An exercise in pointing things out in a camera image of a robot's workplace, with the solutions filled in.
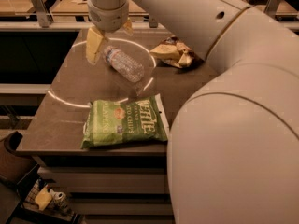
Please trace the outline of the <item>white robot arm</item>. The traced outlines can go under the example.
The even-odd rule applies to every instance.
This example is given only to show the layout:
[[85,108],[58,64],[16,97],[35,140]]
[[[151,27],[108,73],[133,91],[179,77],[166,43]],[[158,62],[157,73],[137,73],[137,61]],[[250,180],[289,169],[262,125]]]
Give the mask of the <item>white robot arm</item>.
[[89,0],[122,27],[135,3],[216,70],[167,145],[176,224],[299,224],[299,37],[241,0]]

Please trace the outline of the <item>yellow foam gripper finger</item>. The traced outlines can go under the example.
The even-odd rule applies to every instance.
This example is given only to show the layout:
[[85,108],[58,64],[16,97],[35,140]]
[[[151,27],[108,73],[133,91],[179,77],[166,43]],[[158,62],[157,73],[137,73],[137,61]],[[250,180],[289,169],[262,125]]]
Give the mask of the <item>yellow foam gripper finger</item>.
[[86,59],[92,65],[96,65],[100,58],[101,49],[107,42],[105,33],[93,26],[88,30],[86,39]]
[[132,21],[130,19],[127,19],[127,22],[122,26],[124,32],[128,34],[129,36],[132,36],[134,31],[133,31],[133,25]]

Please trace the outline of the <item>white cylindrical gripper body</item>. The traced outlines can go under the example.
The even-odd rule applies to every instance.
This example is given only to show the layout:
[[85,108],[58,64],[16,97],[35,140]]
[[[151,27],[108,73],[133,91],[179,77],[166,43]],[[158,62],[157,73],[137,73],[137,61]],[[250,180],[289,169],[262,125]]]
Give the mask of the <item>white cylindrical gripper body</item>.
[[112,9],[98,8],[91,0],[88,0],[87,5],[91,22],[101,31],[113,33],[122,28],[128,20],[128,1],[125,1],[120,7]]

